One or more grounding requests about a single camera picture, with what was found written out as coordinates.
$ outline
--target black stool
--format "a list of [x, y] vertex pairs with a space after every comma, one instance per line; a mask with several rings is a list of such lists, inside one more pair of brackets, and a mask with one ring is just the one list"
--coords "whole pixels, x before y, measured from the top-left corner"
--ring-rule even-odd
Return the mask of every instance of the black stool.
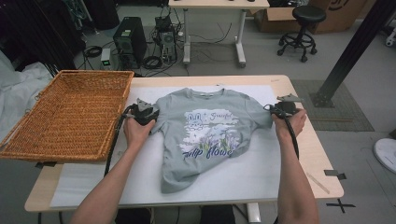
[[316, 54], [318, 52], [316, 50], [317, 45], [315, 44], [314, 38], [312, 38], [311, 35], [305, 33], [306, 27], [311, 23], [317, 23], [326, 20], [326, 13], [318, 7], [301, 6], [296, 7], [292, 14], [297, 22], [301, 25], [300, 32], [292, 32], [283, 35], [279, 40], [279, 46], [283, 46], [283, 48], [277, 51], [277, 55], [281, 56], [287, 46], [292, 46], [295, 49], [303, 49], [304, 53], [303, 57], [301, 57], [301, 62], [305, 63], [308, 60], [305, 56], [306, 49], [312, 47], [311, 54]]

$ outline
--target t-shirt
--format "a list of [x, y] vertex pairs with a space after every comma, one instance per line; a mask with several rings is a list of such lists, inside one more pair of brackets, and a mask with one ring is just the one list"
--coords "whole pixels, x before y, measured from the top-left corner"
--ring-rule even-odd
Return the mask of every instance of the t-shirt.
[[232, 91], [185, 88], [160, 98], [156, 125], [164, 135], [162, 193], [182, 190], [198, 175], [248, 150], [257, 128], [271, 128], [270, 113], [255, 99]]

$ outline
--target brown woven basket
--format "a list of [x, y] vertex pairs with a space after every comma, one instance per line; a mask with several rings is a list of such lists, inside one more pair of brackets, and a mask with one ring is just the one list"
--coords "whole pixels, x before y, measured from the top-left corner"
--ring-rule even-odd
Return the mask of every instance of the brown woven basket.
[[61, 71], [1, 143], [0, 158], [105, 161], [134, 72]]

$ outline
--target table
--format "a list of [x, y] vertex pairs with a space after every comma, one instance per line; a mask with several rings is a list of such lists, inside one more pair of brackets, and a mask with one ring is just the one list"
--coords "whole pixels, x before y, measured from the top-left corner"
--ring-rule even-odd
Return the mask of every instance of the table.
[[[134, 78], [132, 88], [139, 87], [163, 87], [163, 86], [204, 86], [216, 85], [270, 85], [276, 96], [284, 96], [290, 93], [296, 95], [290, 80], [286, 76], [232, 76], [232, 77], [145, 77]], [[304, 131], [298, 136], [300, 148], [300, 163], [308, 177], [311, 188], [317, 199], [340, 198], [343, 196], [343, 188], [336, 176], [326, 176], [323, 170], [332, 170], [332, 165], [318, 140], [311, 122], [305, 123]], [[25, 209], [29, 212], [59, 211], [59, 208], [51, 208], [50, 202], [58, 184], [62, 165], [44, 167], [41, 171], [29, 198]], [[256, 207], [257, 202], [270, 201], [270, 199], [246, 200], [238, 203], [248, 203], [248, 207]]]
[[246, 66], [246, 58], [244, 49], [242, 46], [242, 34], [244, 32], [245, 17], [247, 9], [264, 9], [269, 7], [266, 0], [256, 0], [249, 2], [248, 0], [170, 0], [169, 7], [183, 8], [184, 11], [184, 58], [183, 63], [190, 63], [190, 52], [191, 52], [191, 39], [189, 36], [189, 8], [233, 8], [241, 9], [240, 25], [238, 36], [235, 37], [235, 46], [238, 54], [238, 61], [241, 67]]

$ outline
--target white desk leg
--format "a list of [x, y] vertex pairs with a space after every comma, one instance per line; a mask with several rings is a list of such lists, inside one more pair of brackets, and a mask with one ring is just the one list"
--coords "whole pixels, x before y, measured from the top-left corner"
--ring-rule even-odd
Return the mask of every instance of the white desk leg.
[[189, 33], [189, 10], [187, 8], [183, 9], [184, 11], [184, 57], [183, 63], [190, 63], [190, 50], [191, 50], [191, 42], [190, 42], [190, 33]]
[[241, 24], [239, 25], [238, 36], [235, 37], [236, 52], [238, 53], [238, 60], [241, 67], [246, 67], [247, 65], [244, 49], [242, 47], [242, 34], [244, 33], [246, 15], [247, 15], [247, 11], [245, 9], [242, 9], [241, 21], [240, 21]]
[[247, 204], [247, 218], [249, 224], [262, 223], [262, 218], [260, 217], [260, 210], [258, 203]]

